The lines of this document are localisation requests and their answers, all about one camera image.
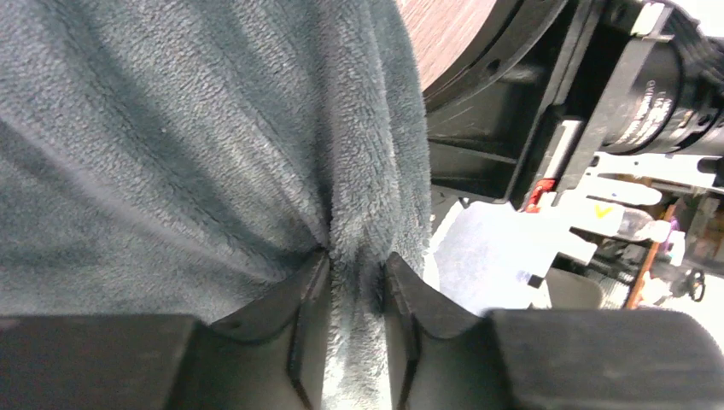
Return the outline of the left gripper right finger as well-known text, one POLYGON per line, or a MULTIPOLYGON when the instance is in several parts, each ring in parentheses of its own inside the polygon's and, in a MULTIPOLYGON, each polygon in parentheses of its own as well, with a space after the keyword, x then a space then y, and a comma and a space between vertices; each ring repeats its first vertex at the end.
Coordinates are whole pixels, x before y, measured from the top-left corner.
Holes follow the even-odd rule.
POLYGON ((720 409, 723 357, 690 316, 666 310, 492 310, 428 286, 397 254, 384 266, 396 409, 720 409))

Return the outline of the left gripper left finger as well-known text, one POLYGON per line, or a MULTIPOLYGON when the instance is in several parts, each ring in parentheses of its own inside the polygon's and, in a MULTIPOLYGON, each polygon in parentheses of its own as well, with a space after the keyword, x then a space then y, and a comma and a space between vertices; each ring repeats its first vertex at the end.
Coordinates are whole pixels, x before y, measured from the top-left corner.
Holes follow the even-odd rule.
POLYGON ((4 409, 318 409, 330 261, 207 325, 188 315, 6 316, 4 409))

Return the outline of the grey fluffy pillowcase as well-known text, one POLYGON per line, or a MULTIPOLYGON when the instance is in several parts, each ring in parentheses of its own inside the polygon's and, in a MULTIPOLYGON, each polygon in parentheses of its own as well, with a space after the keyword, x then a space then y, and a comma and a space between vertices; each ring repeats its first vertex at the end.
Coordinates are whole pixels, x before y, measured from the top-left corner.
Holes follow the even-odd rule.
POLYGON ((392 406, 429 149, 393 1, 4 1, 1 310, 214 322, 329 251, 323 408, 392 406))

